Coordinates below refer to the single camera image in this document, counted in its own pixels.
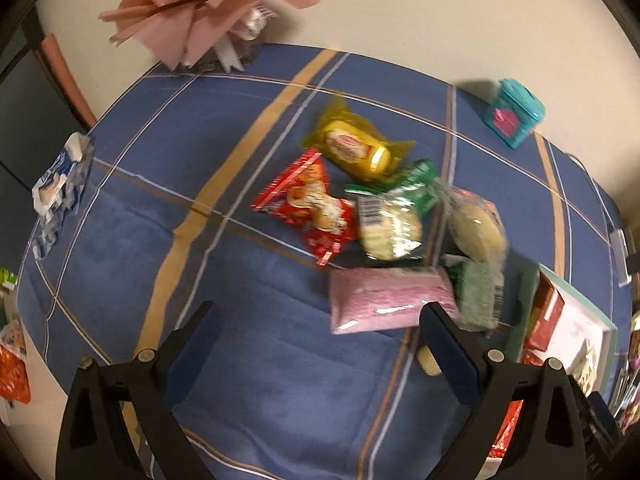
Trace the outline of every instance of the pink wrapping paper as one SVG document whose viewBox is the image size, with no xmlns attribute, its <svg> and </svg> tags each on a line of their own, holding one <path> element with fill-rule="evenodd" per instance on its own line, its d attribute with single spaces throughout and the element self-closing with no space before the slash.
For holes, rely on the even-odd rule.
<svg viewBox="0 0 640 480">
<path fill-rule="evenodd" d="M 320 0 L 285 0 L 302 9 Z M 118 9 L 100 14 L 118 29 L 110 40 L 136 38 L 174 70 L 193 66 L 261 0 L 122 0 Z"/>
<path fill-rule="evenodd" d="M 460 315 L 449 278 L 436 267 L 332 270 L 329 298 L 336 335 L 418 326 L 431 301 L 453 319 Z"/>
</svg>

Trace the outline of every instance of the teal box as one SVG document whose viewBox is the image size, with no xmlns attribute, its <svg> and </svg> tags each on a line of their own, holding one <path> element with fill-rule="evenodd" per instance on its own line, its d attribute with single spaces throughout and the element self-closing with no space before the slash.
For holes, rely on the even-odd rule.
<svg viewBox="0 0 640 480">
<path fill-rule="evenodd" d="M 545 118 L 545 107 L 515 79 L 502 79 L 500 90 L 491 103 L 484 124 L 512 148 L 531 133 Z"/>
</svg>

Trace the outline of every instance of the blue tablecloth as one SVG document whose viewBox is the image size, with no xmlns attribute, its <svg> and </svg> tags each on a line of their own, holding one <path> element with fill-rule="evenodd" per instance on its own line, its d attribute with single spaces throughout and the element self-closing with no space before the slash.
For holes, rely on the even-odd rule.
<svg viewBox="0 0 640 480">
<path fill-rule="evenodd" d="M 423 479 L 460 410 L 444 378 L 414 362 L 417 330 L 330 334 L 328 272 L 363 263 L 358 244 L 322 269 L 296 231 L 249 208 L 300 155 L 333 91 L 391 139 L 416 140 L 410 158 L 432 159 L 443 178 L 494 202 L 511 247 L 611 318 L 617 350 L 628 343 L 630 288 L 618 288 L 584 172 L 540 136 L 508 148 L 472 95 L 389 63 L 289 45 L 265 46 L 245 73 L 155 68 L 93 129 L 80 211 L 46 258 L 26 253 L 18 307 L 68 389 L 82 356 L 130 360 L 213 300 L 225 311 L 222 337 L 174 413 L 220 480 Z M 350 180 L 329 168 L 341 196 Z M 431 247 L 441 226 L 430 214 Z"/>
</svg>

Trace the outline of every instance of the bouquet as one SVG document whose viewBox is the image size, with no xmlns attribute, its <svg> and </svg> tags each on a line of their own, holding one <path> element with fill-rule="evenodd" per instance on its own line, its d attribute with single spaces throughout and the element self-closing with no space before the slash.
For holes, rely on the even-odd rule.
<svg viewBox="0 0 640 480">
<path fill-rule="evenodd" d="M 171 70 L 195 65 L 213 49 L 226 72 L 242 70 L 238 41 L 258 37 L 274 14 L 263 0 L 122 0 L 100 14 L 118 29 L 110 41 L 135 37 Z M 303 9 L 320 0 L 285 0 Z"/>
</svg>

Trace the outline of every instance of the green snack package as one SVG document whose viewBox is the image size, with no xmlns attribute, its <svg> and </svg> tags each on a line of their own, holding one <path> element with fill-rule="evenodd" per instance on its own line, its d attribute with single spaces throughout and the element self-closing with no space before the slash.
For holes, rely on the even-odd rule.
<svg viewBox="0 0 640 480">
<path fill-rule="evenodd" d="M 393 262 L 424 257 L 422 217 L 437 202 L 434 168 L 419 160 L 373 188 L 348 184 L 345 194 L 358 205 L 360 241 L 373 260 Z"/>
<path fill-rule="evenodd" d="M 18 276 L 8 270 L 0 267 L 0 285 L 9 290 L 14 290 L 15 285 L 18 283 Z"/>
<path fill-rule="evenodd" d="M 445 254 L 443 263 L 460 310 L 459 327 L 470 332 L 497 328 L 504 276 L 495 274 L 489 264 L 475 262 L 466 256 Z"/>
</svg>

